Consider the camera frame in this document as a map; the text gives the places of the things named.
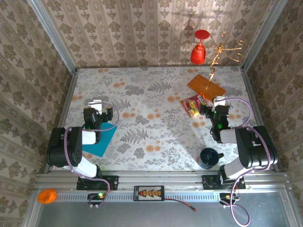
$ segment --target orange fruit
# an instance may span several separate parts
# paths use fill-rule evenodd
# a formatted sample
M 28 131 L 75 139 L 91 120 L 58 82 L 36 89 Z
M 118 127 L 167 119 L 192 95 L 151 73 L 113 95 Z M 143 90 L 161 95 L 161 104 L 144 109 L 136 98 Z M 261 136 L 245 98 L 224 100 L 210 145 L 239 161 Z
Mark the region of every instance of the orange fruit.
M 57 192 L 55 189 L 48 188 L 40 192 L 40 194 L 37 197 L 37 201 L 42 204 L 49 204 L 56 200 L 57 198 Z

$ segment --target snack bag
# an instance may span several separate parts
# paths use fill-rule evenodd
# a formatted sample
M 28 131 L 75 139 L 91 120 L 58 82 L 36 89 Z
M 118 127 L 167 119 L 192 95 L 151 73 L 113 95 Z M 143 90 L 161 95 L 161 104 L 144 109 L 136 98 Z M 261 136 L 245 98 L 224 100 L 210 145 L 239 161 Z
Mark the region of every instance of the snack bag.
M 195 95 L 180 101 L 189 117 L 200 115 L 199 109 L 202 103 L 206 104 L 205 99 L 201 95 Z

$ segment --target blue towel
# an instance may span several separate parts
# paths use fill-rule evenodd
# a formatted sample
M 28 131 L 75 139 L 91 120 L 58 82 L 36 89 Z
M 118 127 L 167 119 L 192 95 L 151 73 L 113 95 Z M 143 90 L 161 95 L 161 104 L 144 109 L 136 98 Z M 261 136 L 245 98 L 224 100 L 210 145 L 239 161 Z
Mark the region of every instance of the blue towel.
M 113 126 L 112 124 L 104 122 L 101 125 L 101 129 L 108 129 L 112 126 Z M 106 151 L 106 148 L 108 147 L 109 142 L 112 139 L 117 127 L 118 126 L 114 127 L 113 129 L 111 129 L 109 131 L 102 131 L 101 139 L 98 144 L 82 145 L 82 150 L 84 150 L 88 153 L 91 153 L 93 155 L 102 157 L 104 155 L 104 152 Z

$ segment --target dark blue mug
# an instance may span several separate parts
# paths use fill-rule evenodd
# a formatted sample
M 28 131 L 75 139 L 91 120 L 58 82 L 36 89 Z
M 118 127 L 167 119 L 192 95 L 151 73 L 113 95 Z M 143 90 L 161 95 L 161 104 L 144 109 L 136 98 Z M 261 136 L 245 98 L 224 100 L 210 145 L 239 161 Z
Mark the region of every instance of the dark blue mug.
M 218 154 L 218 152 L 212 148 L 204 148 L 200 154 L 199 165 L 203 169 L 211 169 L 222 157 L 224 157 L 223 153 Z

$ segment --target metal floor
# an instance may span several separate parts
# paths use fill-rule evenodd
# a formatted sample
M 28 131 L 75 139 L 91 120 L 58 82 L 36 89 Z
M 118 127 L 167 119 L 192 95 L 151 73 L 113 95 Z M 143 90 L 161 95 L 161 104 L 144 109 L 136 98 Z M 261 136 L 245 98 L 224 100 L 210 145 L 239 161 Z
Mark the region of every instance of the metal floor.
M 238 203 L 250 216 L 250 227 L 288 227 L 278 192 L 243 193 Z M 178 202 L 106 202 L 90 209 L 84 202 L 55 202 L 44 205 L 37 227 L 234 227 L 229 208 L 218 202 L 191 202 L 193 212 Z M 235 212 L 246 223 L 243 211 Z

